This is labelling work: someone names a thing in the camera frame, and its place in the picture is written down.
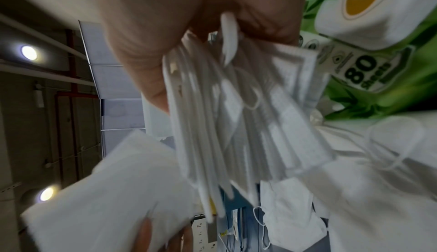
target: white pipe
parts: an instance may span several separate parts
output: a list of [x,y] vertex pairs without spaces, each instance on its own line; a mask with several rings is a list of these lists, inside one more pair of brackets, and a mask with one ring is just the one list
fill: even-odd
[[27,75],[27,76],[33,76],[33,77],[39,77],[39,78],[46,78],[46,79],[51,79],[51,80],[56,80],[56,81],[63,81],[63,82],[69,82],[69,83],[75,83],[75,84],[81,84],[81,85],[95,87],[94,82],[92,82],[92,81],[72,78],[72,77],[59,75],[59,74],[55,74],[55,73],[51,73],[51,72],[35,71],[35,70],[31,70],[31,69],[24,68],[24,67],[14,67],[14,66],[1,64],[1,63],[0,63],[0,72],[9,72],[9,73],[15,73],[15,74],[21,74],[21,75]]
[[56,40],[38,32],[38,31],[36,31],[35,29],[32,29],[28,26],[25,26],[24,24],[21,24],[21,23],[17,22],[16,20],[13,20],[13,19],[11,19],[11,18],[9,18],[1,13],[0,13],[0,21],[9,25],[10,27],[18,29],[24,33],[27,33],[27,34],[32,35],[40,40],[43,40],[43,41],[45,41],[53,46],[56,46],[62,50],[65,50],[68,53],[76,55],[77,57],[80,57],[84,60],[88,60],[85,54],[83,54],[83,53],[81,53],[81,52],[79,52],[79,51],[77,51],[69,46],[66,46],[61,42],[56,41]]

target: number 80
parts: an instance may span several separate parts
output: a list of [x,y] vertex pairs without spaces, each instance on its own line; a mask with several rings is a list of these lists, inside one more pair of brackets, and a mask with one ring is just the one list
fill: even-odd
[[[355,61],[355,65],[360,70],[369,72],[376,67],[377,62],[373,57],[369,55],[363,55],[358,57],[358,59]],[[345,72],[345,77],[350,79],[352,83],[359,84],[364,79],[364,73],[351,67]]]

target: ceiling light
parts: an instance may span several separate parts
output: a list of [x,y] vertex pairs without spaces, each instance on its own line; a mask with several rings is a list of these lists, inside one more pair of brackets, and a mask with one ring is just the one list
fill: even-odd
[[21,53],[24,57],[32,61],[36,60],[36,58],[38,57],[36,50],[31,46],[23,46],[21,48]]
[[47,201],[50,198],[53,197],[55,193],[55,190],[53,189],[53,187],[48,187],[45,190],[43,190],[40,194],[40,201]]

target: hand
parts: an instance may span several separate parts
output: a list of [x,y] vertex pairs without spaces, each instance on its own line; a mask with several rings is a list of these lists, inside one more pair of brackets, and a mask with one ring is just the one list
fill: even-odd
[[201,40],[232,11],[253,38],[296,45],[305,0],[97,0],[107,40],[152,104],[168,112],[161,60],[191,29]]
[[[181,250],[181,240],[183,236],[183,247]],[[146,219],[141,225],[137,239],[133,245],[132,252],[147,252],[150,240],[152,239],[152,222]],[[172,237],[167,249],[165,247],[159,250],[160,252],[193,252],[193,231],[191,225],[183,228],[178,234]]]

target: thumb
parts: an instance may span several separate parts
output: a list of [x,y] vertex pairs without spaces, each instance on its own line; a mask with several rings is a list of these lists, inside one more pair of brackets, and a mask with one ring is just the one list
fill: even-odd
[[132,252],[147,252],[152,239],[152,222],[145,219],[138,232]]

